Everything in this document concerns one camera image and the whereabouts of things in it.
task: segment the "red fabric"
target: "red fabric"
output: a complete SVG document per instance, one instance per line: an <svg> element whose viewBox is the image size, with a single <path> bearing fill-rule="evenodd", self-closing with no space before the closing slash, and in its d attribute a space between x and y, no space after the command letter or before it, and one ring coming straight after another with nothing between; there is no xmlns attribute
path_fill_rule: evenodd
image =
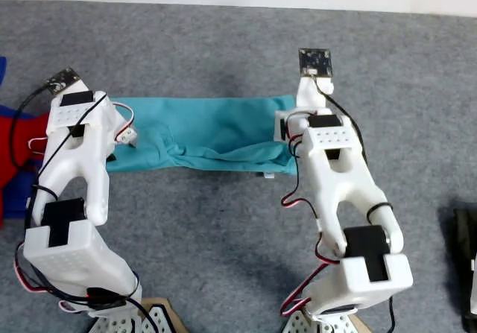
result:
<svg viewBox="0 0 477 333"><path fill-rule="evenodd" d="M1 190L15 176L18 169L10 160L10 126L12 118L0 117L0 226L3 218L3 204L1 200ZM16 162L24 165L28 159L33 157L28 148L28 140L36 137L44 137L46 125L48 123L48 113L32 119L19 119L15 126L15 135L13 138L13 152ZM35 150L44 151L46 141L36 141Z"/></svg>

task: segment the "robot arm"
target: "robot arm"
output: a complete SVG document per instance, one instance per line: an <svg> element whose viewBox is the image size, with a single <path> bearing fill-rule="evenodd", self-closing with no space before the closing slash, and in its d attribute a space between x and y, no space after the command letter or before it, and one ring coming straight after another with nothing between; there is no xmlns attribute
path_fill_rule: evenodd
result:
<svg viewBox="0 0 477 333"><path fill-rule="evenodd" d="M311 299L306 311L319 320L385 301L411 287L413 279L392 206L371 177L350 118L326 107L333 91L329 51L300 50L300 67L297 107L277 112L275 139L301 140L300 175L308 177L314 193L318 232L342 258L329 276L303 290ZM343 201L365 215L370 226L342 229L337 209Z"/></svg>
<svg viewBox="0 0 477 333"><path fill-rule="evenodd" d="M119 141L133 144L136 131L116 110L105 92L90 91L67 69L52 79L56 87L46 134L48 143L38 175L39 189L27 229L24 256L58 290L72 296L112 294L141 300L139 279L126 261L104 243L96 226L107 220L109 177L106 161ZM83 198L58 200L75 177L87 183ZM70 304L93 317L112 317L136 307L118 302L114 307Z"/></svg>

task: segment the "gray carpet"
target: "gray carpet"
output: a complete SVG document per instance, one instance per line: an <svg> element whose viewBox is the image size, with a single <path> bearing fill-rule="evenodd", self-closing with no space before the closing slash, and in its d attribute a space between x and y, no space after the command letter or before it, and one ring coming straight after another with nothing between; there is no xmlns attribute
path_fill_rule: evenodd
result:
<svg viewBox="0 0 477 333"><path fill-rule="evenodd" d="M10 62L0 99L17 106L65 66L113 97L293 94L299 47L332 49L335 98L360 124L404 232L415 284L395 297L397 332L461 331L440 222L452 201L477 198L477 20L2 1L0 54ZM47 110L47 97L32 106ZM278 332L279 304L316 265L308 210L279 205L293 185L185 168L113 174L101 233L139 272L144 295L168 297L191 332ZM340 219L364 223L347 206ZM4 223L1 332L82 332L87 317L20 288L12 256L21 238L22 223ZM375 332L389 327L386 304L359 316Z"/></svg>

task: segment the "brown cardboard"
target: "brown cardboard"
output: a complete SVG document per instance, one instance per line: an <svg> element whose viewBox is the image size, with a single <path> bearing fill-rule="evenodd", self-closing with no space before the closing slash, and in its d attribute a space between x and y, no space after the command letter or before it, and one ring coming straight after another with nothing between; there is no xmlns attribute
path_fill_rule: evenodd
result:
<svg viewBox="0 0 477 333"><path fill-rule="evenodd" d="M188 333L186 326L182 323L182 320L180 320L177 313L172 309L171 303L168 299L160 297L142 299L142 306L146 311L149 311L153 305L163 305L165 307L176 333Z"/></svg>
<svg viewBox="0 0 477 333"><path fill-rule="evenodd" d="M355 326L358 333L372 333L368 326L364 324L362 320L357 318L354 314L350 315L351 323Z"/></svg>

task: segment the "turquoise fabric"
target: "turquoise fabric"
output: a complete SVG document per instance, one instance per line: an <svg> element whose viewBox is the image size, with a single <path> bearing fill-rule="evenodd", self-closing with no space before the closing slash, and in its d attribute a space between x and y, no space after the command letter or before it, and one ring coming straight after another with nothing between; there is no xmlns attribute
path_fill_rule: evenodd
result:
<svg viewBox="0 0 477 333"><path fill-rule="evenodd" d="M272 98L117 98L134 109L137 148L116 146L109 172L184 166L205 171L296 173L274 142L274 113L294 107ZM127 110L118 107L124 117Z"/></svg>

